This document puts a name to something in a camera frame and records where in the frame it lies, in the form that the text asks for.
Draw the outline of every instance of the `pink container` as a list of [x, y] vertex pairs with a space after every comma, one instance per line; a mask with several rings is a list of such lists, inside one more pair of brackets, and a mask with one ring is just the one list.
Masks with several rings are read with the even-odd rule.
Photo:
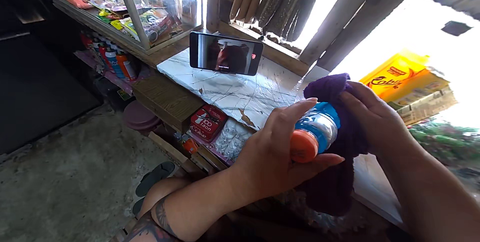
[[127, 127], [148, 136], [162, 121], [139, 101], [134, 100], [123, 110], [123, 122]]

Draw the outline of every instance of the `woman's right hand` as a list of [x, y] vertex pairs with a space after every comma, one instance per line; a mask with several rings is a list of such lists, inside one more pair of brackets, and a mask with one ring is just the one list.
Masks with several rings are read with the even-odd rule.
[[358, 98], [342, 92], [340, 98], [363, 127], [377, 156], [418, 146], [399, 114], [362, 83], [348, 81]]

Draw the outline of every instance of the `concrete floor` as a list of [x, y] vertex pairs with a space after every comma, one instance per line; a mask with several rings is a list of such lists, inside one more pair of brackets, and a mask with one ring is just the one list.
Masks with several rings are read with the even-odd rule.
[[0, 241], [107, 242], [133, 217], [143, 175], [166, 160], [99, 107], [0, 164]]

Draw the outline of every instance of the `knee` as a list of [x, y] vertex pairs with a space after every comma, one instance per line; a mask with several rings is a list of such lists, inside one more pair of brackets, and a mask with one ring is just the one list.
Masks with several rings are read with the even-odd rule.
[[189, 184], [191, 184], [191, 182], [183, 178], [165, 178], [155, 183], [152, 188], [150, 188], [147, 195], [153, 194], [156, 196], [156, 198], [158, 198], [158, 200], [160, 200], [161, 198], [171, 194], [176, 190], [182, 189]]

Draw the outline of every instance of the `smartphone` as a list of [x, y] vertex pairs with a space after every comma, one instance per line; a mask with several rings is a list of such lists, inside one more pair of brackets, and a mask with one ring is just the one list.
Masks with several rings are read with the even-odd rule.
[[224, 73], [255, 75], [264, 44], [201, 32], [190, 32], [190, 66]]

